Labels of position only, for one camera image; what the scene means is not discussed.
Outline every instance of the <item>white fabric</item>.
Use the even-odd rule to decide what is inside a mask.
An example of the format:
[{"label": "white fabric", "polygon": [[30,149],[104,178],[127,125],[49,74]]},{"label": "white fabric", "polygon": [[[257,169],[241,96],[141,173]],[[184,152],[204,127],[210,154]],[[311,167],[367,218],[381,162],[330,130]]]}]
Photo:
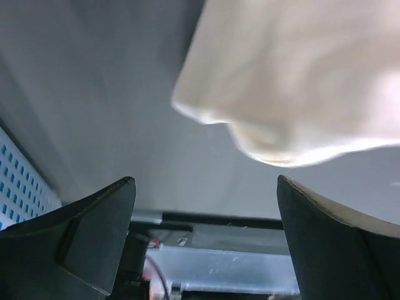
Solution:
[{"label": "white fabric", "polygon": [[210,0],[172,105],[258,161],[400,142],[400,0]]}]

